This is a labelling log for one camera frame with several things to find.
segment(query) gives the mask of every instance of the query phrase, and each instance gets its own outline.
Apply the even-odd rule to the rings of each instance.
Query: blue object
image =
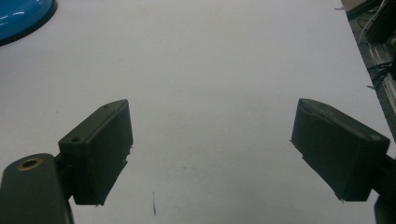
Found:
[[[56,8],[55,0],[0,0],[0,46],[40,28]]]

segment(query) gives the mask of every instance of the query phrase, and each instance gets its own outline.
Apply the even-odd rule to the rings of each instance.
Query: white table surface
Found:
[[[299,98],[391,139],[341,6],[59,0],[0,48],[0,170],[128,99],[129,163],[105,206],[70,200],[77,224],[375,223],[374,192],[341,203],[289,141]]]

